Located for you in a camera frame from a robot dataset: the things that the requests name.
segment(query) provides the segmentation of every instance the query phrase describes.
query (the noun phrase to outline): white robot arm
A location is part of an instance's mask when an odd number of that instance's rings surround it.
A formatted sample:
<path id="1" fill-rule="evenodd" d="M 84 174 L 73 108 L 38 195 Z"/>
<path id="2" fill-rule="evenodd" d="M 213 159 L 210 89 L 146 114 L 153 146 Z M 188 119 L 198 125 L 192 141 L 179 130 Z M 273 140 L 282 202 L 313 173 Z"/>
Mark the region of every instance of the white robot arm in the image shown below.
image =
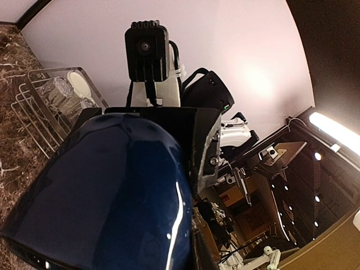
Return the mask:
<path id="1" fill-rule="evenodd" d="M 236 260 L 229 258 L 229 261 L 238 261 L 239 263 L 221 263 L 219 265 L 220 270 L 254 270 L 265 263 L 269 263 L 267 270 L 279 270 L 277 267 L 280 262 L 281 252 L 278 249 L 273 250 L 270 246 L 266 246 L 264 248 L 264 255 L 245 265 L 243 264 L 242 257 L 238 252 L 234 253 L 233 256 L 236 257 Z"/>

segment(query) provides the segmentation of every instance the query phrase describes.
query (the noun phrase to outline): dark wall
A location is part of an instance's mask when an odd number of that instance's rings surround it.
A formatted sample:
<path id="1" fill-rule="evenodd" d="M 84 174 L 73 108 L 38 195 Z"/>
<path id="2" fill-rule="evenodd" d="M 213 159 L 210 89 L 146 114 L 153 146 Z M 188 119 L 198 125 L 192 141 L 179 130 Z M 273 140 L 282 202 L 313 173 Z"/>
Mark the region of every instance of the dark wall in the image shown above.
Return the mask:
<path id="1" fill-rule="evenodd" d="M 303 41 L 317 109 L 360 132 L 360 3 L 287 3 Z"/>

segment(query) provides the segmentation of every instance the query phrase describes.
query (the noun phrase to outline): black camera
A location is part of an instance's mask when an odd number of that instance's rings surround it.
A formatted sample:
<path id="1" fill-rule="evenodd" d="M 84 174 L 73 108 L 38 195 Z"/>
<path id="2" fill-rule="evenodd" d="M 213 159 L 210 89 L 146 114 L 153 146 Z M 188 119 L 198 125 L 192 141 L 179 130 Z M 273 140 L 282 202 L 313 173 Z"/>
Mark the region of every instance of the black camera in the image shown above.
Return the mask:
<path id="1" fill-rule="evenodd" d="M 163 82 L 169 76 L 169 34 L 159 21 L 133 22 L 125 33 L 130 80 Z"/>

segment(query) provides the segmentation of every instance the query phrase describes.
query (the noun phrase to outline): screw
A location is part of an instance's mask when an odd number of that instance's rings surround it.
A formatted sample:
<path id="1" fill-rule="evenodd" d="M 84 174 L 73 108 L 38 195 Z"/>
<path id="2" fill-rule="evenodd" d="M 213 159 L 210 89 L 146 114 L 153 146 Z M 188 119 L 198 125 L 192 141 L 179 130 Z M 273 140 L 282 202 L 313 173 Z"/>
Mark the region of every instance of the screw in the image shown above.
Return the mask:
<path id="1" fill-rule="evenodd" d="M 219 160 L 213 156 L 209 159 L 209 162 L 212 166 L 216 166 L 219 163 Z"/>
<path id="2" fill-rule="evenodd" d="M 218 141 L 219 140 L 219 132 L 216 132 L 213 136 L 213 141 Z"/>

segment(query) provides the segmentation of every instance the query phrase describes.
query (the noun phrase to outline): white wall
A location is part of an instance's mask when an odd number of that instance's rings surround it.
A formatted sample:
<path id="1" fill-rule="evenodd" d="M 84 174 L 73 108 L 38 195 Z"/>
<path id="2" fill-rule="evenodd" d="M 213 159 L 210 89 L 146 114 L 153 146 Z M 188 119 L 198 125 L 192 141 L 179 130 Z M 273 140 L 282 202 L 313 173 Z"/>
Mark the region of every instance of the white wall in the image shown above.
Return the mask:
<path id="1" fill-rule="evenodd" d="M 285 0 L 60 0 L 23 31 L 45 67 L 82 66 L 110 105 L 124 105 L 124 33 L 159 19 L 188 74 L 214 70 L 260 138 L 314 105 L 302 42 Z"/>
<path id="2" fill-rule="evenodd" d="M 36 0 L 0 0 L 0 21 L 15 23 Z"/>

